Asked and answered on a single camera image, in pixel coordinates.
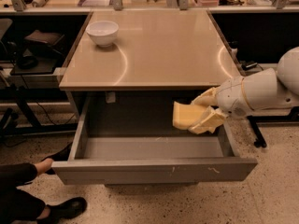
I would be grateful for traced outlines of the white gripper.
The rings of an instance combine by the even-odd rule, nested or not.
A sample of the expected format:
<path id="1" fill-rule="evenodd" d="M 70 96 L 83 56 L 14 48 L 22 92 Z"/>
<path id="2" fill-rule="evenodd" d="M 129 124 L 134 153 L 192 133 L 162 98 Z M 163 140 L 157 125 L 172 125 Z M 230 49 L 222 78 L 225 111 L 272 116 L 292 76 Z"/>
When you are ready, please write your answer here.
<path id="1" fill-rule="evenodd" d="M 248 116 L 251 108 L 244 96 L 243 80 L 242 76 L 233 77 L 218 88 L 210 88 L 193 99 L 192 105 L 204 105 L 208 108 L 188 128 L 188 131 L 195 134 L 214 133 L 225 122 L 227 115 L 235 119 Z"/>

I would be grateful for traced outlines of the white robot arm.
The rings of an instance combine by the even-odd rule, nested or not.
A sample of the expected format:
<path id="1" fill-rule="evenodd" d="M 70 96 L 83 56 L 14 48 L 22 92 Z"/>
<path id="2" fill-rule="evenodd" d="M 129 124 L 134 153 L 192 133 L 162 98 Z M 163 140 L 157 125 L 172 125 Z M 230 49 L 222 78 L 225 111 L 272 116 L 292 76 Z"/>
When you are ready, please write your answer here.
<path id="1" fill-rule="evenodd" d="M 276 69 L 230 78 L 197 96 L 192 104 L 207 106 L 188 128 L 196 134 L 213 133 L 228 117 L 241 119 L 255 111 L 299 106 L 299 48 L 287 51 Z"/>

